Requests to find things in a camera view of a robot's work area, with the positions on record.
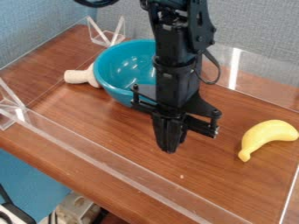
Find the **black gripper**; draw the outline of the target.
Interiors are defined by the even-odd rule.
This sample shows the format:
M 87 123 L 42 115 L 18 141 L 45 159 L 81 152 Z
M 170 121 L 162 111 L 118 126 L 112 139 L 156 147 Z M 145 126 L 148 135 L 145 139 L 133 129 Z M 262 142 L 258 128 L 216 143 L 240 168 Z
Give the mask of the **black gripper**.
M 201 99 L 198 93 L 180 107 L 173 107 L 156 101 L 154 85 L 134 84 L 130 91 L 132 108 L 150 115 L 154 140 L 164 152 L 176 152 L 188 130 L 206 137 L 216 137 L 221 112 Z

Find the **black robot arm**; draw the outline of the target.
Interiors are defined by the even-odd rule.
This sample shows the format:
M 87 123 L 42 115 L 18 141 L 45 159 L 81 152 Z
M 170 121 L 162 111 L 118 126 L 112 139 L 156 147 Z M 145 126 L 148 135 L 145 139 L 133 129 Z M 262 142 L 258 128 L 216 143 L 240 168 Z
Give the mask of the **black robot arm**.
M 140 0 L 154 38 L 154 84 L 130 87 L 132 108 L 152 117 L 156 143 L 176 152 L 186 132 L 217 135 L 221 112 L 200 96 L 201 59 L 214 61 L 208 47 L 214 44 L 206 0 Z

